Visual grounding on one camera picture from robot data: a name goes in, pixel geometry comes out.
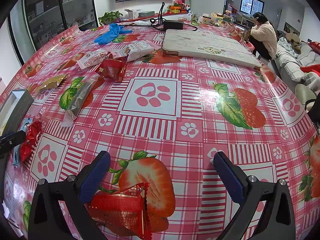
pink fluffy jacket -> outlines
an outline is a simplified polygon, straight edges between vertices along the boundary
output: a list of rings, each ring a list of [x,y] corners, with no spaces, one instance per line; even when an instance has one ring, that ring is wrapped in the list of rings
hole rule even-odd
[[[277,37],[274,28],[269,22],[252,27],[251,36],[257,41],[262,41],[272,59],[276,57]]]

metal screw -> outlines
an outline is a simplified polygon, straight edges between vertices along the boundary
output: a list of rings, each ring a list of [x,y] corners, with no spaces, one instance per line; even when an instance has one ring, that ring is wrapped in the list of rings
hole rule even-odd
[[[40,179],[39,181],[38,181],[38,184],[39,185],[42,185],[42,184],[44,184],[45,183],[45,179]]]
[[[67,181],[72,182],[72,181],[75,181],[75,179],[76,179],[76,176],[75,176],[75,175],[70,175],[70,176],[67,178]]]
[[[283,186],[284,186],[285,184],[287,184],[287,182],[286,182],[284,179],[280,179],[280,180],[279,180],[279,183],[280,183],[281,185],[283,185]]]
[[[256,182],[256,181],[257,181],[257,177],[256,177],[256,176],[253,176],[253,175],[250,175],[250,176],[248,177],[248,179],[249,179],[249,181],[251,181],[251,182]]]

blue gripper pad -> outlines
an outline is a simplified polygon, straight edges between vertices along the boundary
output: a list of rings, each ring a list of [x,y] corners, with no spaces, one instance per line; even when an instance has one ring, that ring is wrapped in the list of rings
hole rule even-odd
[[[231,168],[224,161],[219,153],[213,157],[213,165],[220,179],[226,187],[233,202],[242,205],[244,203],[244,188],[241,182],[237,179]]]
[[[94,163],[95,160],[98,159],[99,155],[103,156],[96,163]],[[111,162],[110,154],[106,151],[101,151],[99,155],[90,164],[94,166],[90,167],[91,171],[79,187],[79,200],[81,203],[87,203],[92,200],[101,181],[103,180],[103,177],[109,170]]]

black hair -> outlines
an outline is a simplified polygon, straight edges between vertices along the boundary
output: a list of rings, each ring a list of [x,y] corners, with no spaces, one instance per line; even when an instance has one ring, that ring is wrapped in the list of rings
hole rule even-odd
[[[256,19],[259,23],[263,24],[268,21],[266,16],[263,13],[257,12],[253,15],[253,18]]]

woman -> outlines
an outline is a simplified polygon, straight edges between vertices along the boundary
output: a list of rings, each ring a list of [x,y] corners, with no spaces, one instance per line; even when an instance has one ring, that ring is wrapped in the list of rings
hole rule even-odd
[[[259,52],[261,57],[267,60],[274,59],[277,50],[277,37],[273,26],[260,12],[253,15],[253,20],[256,25],[252,27],[249,38],[249,41],[255,47],[252,53],[256,55]]]

